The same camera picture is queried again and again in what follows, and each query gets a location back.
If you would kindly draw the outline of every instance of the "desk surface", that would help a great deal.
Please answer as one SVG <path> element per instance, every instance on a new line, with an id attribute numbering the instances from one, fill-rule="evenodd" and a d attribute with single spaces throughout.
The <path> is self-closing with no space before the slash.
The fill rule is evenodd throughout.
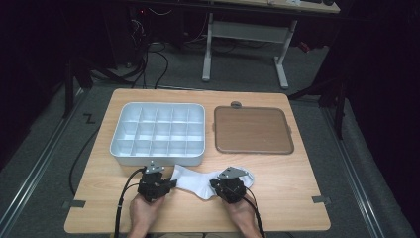
<path id="1" fill-rule="evenodd" d="M 69 233 L 113 233 L 118 199 L 128 176 L 136 167 L 120 166 L 109 152 L 110 143 L 123 106 L 139 102 L 192 102 L 206 111 L 206 150 L 202 164 L 189 167 L 201 173 L 239 166 L 255 176 L 251 191 L 257 198 L 265 231 L 327 230 L 330 220 L 323 203 L 312 196 L 320 191 L 308 160 L 287 97 L 280 93 L 115 90 L 82 176 L 75 200 L 86 201 L 83 208 L 72 207 L 64 229 Z M 222 154 L 215 148 L 212 129 L 214 109 L 240 101 L 243 106 L 276 107 L 284 111 L 291 129 L 294 152 L 291 155 Z M 173 167 L 166 167 L 169 178 Z M 141 175 L 132 179 L 138 182 Z M 129 205 L 137 190 L 125 194 L 120 229 L 130 228 Z M 173 189 L 166 196 L 157 223 L 151 232 L 230 232 L 237 229 L 229 220 L 219 197 L 201 200 L 195 194 Z"/>

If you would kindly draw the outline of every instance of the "wrist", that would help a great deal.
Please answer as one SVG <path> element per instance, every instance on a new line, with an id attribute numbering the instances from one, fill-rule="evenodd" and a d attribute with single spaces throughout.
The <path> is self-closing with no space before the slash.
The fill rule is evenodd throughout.
<path id="1" fill-rule="evenodd" d="M 148 234 L 148 227 L 142 225 L 133 225 L 127 238 L 143 238 Z"/>
<path id="2" fill-rule="evenodd" d="M 261 238 L 261 234 L 255 224 L 252 225 L 244 225 L 239 227 L 241 233 L 244 235 L 245 238 Z"/>

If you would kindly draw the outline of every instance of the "hand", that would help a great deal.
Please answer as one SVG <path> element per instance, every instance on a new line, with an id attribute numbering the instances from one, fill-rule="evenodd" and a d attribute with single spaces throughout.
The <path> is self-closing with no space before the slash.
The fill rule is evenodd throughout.
<path id="1" fill-rule="evenodd" d="M 255 205 L 254 200 L 248 194 L 245 194 L 245 198 Z M 246 238 L 262 237 L 255 223 L 256 212 L 250 204 L 243 199 L 232 204 L 223 200 L 223 204 L 225 205 L 231 220 Z"/>
<path id="2" fill-rule="evenodd" d="M 128 234 L 131 237 L 145 237 L 149 229 L 158 218 L 158 210 L 164 202 L 164 196 L 159 199 L 148 202 L 144 197 L 137 194 L 130 204 L 130 217 L 132 227 Z"/>

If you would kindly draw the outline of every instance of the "brown tray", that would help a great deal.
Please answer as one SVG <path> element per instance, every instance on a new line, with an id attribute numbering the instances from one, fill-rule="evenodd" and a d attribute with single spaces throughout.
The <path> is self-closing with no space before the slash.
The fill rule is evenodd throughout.
<path id="1" fill-rule="evenodd" d="M 214 111 L 216 148 L 222 153 L 291 154 L 294 150 L 279 108 L 219 106 Z"/>

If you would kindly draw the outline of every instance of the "wire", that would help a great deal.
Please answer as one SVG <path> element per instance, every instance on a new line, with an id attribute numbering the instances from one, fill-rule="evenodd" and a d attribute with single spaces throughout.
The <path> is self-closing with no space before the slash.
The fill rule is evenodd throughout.
<path id="1" fill-rule="evenodd" d="M 148 85 L 146 84 L 146 72 L 143 72 L 143 85 L 142 89 L 148 89 Z"/>
<path id="2" fill-rule="evenodd" d="M 218 50 L 216 50 L 215 48 L 212 47 L 212 51 L 214 51 L 216 53 L 220 53 L 220 54 L 226 54 L 226 53 L 229 53 L 232 50 L 234 50 L 237 46 L 237 41 L 232 41 L 231 39 L 229 39 L 229 40 L 221 39 L 221 42 L 233 42 L 232 47 L 230 49 L 226 50 L 226 51 L 218 51 Z"/>
<path id="3" fill-rule="evenodd" d="M 136 83 L 137 81 L 140 79 L 140 77 L 143 76 L 143 88 L 145 88 L 145 84 L 146 84 L 146 66 L 148 65 L 148 60 L 149 60 L 149 47 L 150 45 L 147 46 L 146 48 L 146 59 L 141 59 L 141 63 L 142 63 L 142 70 L 139 73 L 139 75 L 136 77 L 136 79 L 133 81 L 131 88 L 135 88 L 136 87 Z"/>
<path id="4" fill-rule="evenodd" d="M 139 185 L 139 183 L 133 183 L 133 184 L 129 185 L 129 186 L 126 188 L 126 190 L 128 190 L 130 187 L 135 186 L 135 185 Z"/>
<path id="5" fill-rule="evenodd" d="M 242 197 L 242 199 L 244 201 L 246 201 L 251 207 L 254 208 L 254 211 L 256 212 L 256 218 L 257 218 L 257 224 L 259 226 L 259 230 L 260 230 L 260 234 L 262 237 L 265 237 L 265 232 L 263 231 L 263 222 L 260 216 L 260 212 L 259 212 L 259 207 L 257 206 L 257 200 L 256 197 L 254 196 L 254 194 L 250 191 L 249 188 L 246 187 L 246 189 L 251 193 L 251 195 L 253 196 L 254 202 L 256 204 L 253 204 L 252 202 L 250 202 L 246 197 Z"/>
<path id="6" fill-rule="evenodd" d="M 166 67 L 164 68 L 164 72 L 161 74 L 161 76 L 157 79 L 157 82 L 155 83 L 155 89 L 158 89 L 158 83 L 160 82 L 160 80 L 163 78 L 163 76 L 166 74 L 167 72 L 167 68 L 169 67 L 169 61 L 167 60 L 167 57 L 162 55 L 159 52 L 155 52 L 155 54 L 160 55 L 161 57 L 164 58 L 164 60 L 166 61 Z"/>
<path id="7" fill-rule="evenodd" d="M 253 199 L 254 199 L 254 201 L 255 201 L 255 203 L 256 203 L 256 205 L 255 205 L 255 207 L 256 207 L 256 212 L 258 212 L 258 206 L 257 206 L 257 200 L 256 200 L 256 197 L 254 196 L 254 194 L 253 194 L 253 192 L 249 189 L 249 188 L 247 188 L 246 187 L 246 189 L 247 189 L 247 191 L 249 191 L 250 193 L 251 193 L 251 195 L 253 196 Z M 251 202 L 249 201 L 249 200 L 247 200 L 246 198 L 244 198 L 243 197 L 243 199 L 248 203 L 248 204 L 250 204 L 250 205 L 253 205 L 253 204 L 251 204 Z M 294 236 L 290 233 L 290 232 L 285 232 L 285 234 L 288 236 L 288 237 L 290 237 L 290 238 L 294 238 Z"/>
<path id="8" fill-rule="evenodd" d="M 207 19 L 208 19 L 208 17 L 209 17 L 209 14 L 207 13 L 206 14 L 206 17 L 204 18 L 204 23 L 203 23 L 203 26 L 201 27 L 201 31 L 200 31 L 200 33 L 197 35 L 197 37 L 194 39 L 194 40 L 191 40 L 191 41 L 189 41 L 189 42 L 184 42 L 185 44 L 188 44 L 188 43 L 195 43 L 195 42 L 199 42 L 199 41 L 202 41 L 202 40 L 204 40 L 204 39 L 207 39 L 207 37 L 203 37 L 203 38 L 201 38 L 201 39 L 198 39 L 198 38 L 200 38 L 201 37 L 201 35 L 203 34 L 203 32 L 204 32 L 204 29 L 206 28 L 206 23 L 207 23 Z"/>
<path id="9" fill-rule="evenodd" d="M 135 47 L 135 49 L 137 49 L 138 44 L 137 44 L 137 40 L 136 40 L 137 37 L 135 35 L 136 35 L 137 31 L 139 30 L 139 28 L 141 28 L 142 29 L 141 36 L 144 36 L 145 35 L 145 28 L 143 28 L 142 23 L 137 21 L 137 20 L 132 19 L 131 22 L 136 24 L 136 29 L 132 33 L 131 37 L 133 39 L 134 47 Z"/>
<path id="10" fill-rule="evenodd" d="M 239 45 L 239 46 L 241 46 L 241 47 L 246 47 L 246 48 L 254 48 L 254 49 L 258 49 L 258 48 L 263 48 L 263 47 L 265 47 L 265 46 L 267 46 L 267 45 L 272 45 L 272 43 L 271 42 L 262 42 L 262 43 L 260 43 L 259 45 L 257 45 L 257 46 L 253 46 L 253 45 L 250 45 L 250 44 L 246 44 L 246 43 L 242 43 L 241 41 L 238 41 L 237 42 L 237 44 Z"/>
<path id="11" fill-rule="evenodd" d="M 131 187 L 130 181 L 131 179 L 138 173 L 142 172 L 144 168 L 135 170 L 127 179 L 126 184 L 124 185 L 123 191 L 121 192 L 120 200 L 118 201 L 118 207 L 117 207 L 117 214 L 115 215 L 115 230 L 114 230 L 114 237 L 118 238 L 120 236 L 120 218 L 121 218 L 121 210 L 123 208 L 123 202 L 124 202 L 124 194 L 126 193 L 127 189 Z"/>
<path id="12" fill-rule="evenodd" d="M 98 133 L 99 128 L 100 128 L 100 127 L 98 127 L 98 128 L 97 128 L 97 129 L 93 132 L 93 134 L 89 137 L 89 139 L 87 139 L 87 141 L 84 143 L 83 147 L 81 148 L 81 150 L 80 150 L 80 151 L 79 151 L 79 153 L 77 154 L 77 157 L 76 157 L 76 159 L 75 159 L 75 160 L 74 160 L 74 162 L 73 162 L 73 165 L 71 166 L 70 173 L 69 173 L 69 175 L 68 175 L 68 185 L 70 186 L 70 191 L 71 191 L 71 193 L 73 194 L 73 196 L 75 196 L 75 195 L 76 195 L 76 192 L 75 192 L 75 190 L 74 190 L 74 188 L 73 188 L 73 182 L 72 182 L 72 177 L 73 177 L 73 171 L 74 171 L 74 168 L 75 168 L 75 166 L 76 166 L 76 164 L 77 164 L 78 160 L 80 159 L 81 154 L 82 154 L 82 153 L 83 153 L 83 151 L 86 149 L 87 144 L 89 144 L 89 142 L 90 142 L 90 141 L 92 140 L 92 138 L 96 135 L 96 133 Z"/>
<path id="13" fill-rule="evenodd" d="M 152 8 L 149 8 L 149 10 L 150 10 L 151 12 L 155 13 L 155 14 L 156 14 L 156 15 L 158 15 L 158 16 L 164 16 L 164 15 L 167 15 L 167 14 L 169 14 L 169 13 L 171 13 L 171 12 L 172 12 L 172 10 L 169 10 L 168 12 L 165 12 L 165 13 L 159 13 L 159 12 L 155 12 Z"/>

